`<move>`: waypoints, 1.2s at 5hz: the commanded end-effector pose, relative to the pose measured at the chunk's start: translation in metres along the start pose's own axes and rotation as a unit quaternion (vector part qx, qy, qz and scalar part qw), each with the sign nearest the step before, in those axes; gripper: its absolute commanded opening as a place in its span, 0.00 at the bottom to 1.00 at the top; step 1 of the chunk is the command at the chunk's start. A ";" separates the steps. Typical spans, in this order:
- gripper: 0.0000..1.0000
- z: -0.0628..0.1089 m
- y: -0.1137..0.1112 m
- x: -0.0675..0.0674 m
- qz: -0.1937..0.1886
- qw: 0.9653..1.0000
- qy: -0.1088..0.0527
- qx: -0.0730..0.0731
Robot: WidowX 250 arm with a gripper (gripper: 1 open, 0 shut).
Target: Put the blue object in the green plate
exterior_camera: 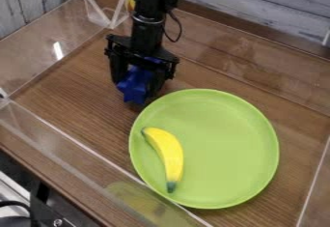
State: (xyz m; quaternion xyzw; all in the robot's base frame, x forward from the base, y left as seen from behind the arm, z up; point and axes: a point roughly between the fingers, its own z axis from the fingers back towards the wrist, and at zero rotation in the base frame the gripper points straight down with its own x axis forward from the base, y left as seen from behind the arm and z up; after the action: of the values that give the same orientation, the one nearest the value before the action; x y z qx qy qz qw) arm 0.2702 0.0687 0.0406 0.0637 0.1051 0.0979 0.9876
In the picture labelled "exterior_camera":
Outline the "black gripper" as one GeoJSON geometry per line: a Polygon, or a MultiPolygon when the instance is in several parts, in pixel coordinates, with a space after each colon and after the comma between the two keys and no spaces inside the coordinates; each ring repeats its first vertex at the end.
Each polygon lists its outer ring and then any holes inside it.
{"type": "Polygon", "coordinates": [[[104,48],[104,55],[110,60],[111,77],[118,84],[126,77],[128,64],[151,70],[151,79],[148,82],[148,94],[151,97],[162,90],[166,81],[174,77],[179,58],[159,46],[152,51],[136,50],[131,47],[131,37],[110,34],[106,37],[108,44],[104,48]],[[160,59],[164,63],[152,65],[144,60],[144,57],[160,59]]]}

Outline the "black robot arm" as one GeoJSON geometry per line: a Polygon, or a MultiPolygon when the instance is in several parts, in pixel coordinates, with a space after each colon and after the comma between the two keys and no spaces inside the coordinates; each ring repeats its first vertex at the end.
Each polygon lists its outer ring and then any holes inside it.
{"type": "Polygon", "coordinates": [[[178,0],[134,0],[132,26],[128,36],[110,34],[104,54],[110,60],[112,82],[124,94],[124,101],[143,103],[174,78],[179,58],[163,47],[166,16],[182,26],[172,13],[178,0]]]}

